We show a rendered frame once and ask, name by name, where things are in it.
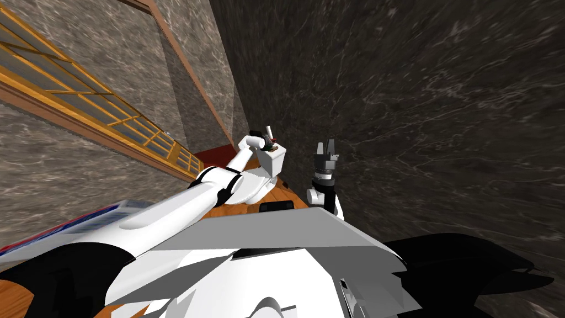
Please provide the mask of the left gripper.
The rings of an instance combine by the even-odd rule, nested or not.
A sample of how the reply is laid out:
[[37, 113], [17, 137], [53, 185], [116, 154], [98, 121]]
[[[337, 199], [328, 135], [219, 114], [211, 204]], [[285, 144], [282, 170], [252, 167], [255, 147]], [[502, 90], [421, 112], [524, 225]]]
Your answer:
[[276, 139], [273, 138], [273, 134], [271, 132], [270, 126], [266, 126], [266, 134], [261, 135], [260, 137], [264, 141], [263, 147], [260, 149], [261, 151], [272, 151], [274, 147], [274, 143]]

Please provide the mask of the white toilet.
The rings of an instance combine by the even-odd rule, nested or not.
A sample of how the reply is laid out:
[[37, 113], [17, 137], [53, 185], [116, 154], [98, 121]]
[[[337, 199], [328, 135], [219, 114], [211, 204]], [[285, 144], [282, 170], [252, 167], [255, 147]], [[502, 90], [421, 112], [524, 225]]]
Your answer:
[[[281, 172], [286, 150], [275, 145], [275, 151], [262, 151], [248, 147], [240, 152], [227, 165], [228, 168], [237, 170], [242, 175], [242, 183], [235, 193], [226, 202], [230, 205], [255, 204], [263, 199], [266, 194], [276, 185], [277, 175]], [[252, 153], [257, 155], [260, 167], [244, 170]]]

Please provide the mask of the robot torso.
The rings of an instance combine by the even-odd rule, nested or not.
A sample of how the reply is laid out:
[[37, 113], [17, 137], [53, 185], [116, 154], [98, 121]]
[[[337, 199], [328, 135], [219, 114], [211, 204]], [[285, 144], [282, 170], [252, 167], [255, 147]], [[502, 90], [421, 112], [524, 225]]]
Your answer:
[[390, 248], [321, 208], [198, 221], [117, 277], [107, 304], [163, 300], [164, 318], [399, 318], [420, 309]]

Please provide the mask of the blue white red striped slab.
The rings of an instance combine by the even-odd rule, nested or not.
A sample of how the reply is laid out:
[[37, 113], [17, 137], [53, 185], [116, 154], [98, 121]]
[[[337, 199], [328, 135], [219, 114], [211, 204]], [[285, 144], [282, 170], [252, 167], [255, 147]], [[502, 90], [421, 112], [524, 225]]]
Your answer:
[[91, 213], [81, 215], [78, 218], [1, 248], [0, 263], [16, 262], [36, 257], [153, 204], [153, 202], [141, 200], [122, 200]]

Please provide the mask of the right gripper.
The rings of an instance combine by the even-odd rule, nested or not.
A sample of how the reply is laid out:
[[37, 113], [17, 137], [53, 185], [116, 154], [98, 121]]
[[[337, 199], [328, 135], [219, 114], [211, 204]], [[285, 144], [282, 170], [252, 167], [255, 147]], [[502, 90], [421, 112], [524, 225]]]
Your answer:
[[326, 153], [324, 152], [324, 143], [317, 143], [316, 154], [313, 155], [315, 173], [314, 181], [329, 181], [334, 179], [334, 171], [339, 155], [335, 155], [334, 139], [328, 139], [326, 145]]

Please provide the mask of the wooden framed window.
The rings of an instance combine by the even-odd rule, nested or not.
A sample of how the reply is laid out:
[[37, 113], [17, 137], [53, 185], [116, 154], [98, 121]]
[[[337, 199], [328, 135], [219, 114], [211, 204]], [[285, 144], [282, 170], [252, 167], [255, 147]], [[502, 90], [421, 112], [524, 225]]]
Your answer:
[[0, 100], [187, 182], [204, 166], [2, 3]]

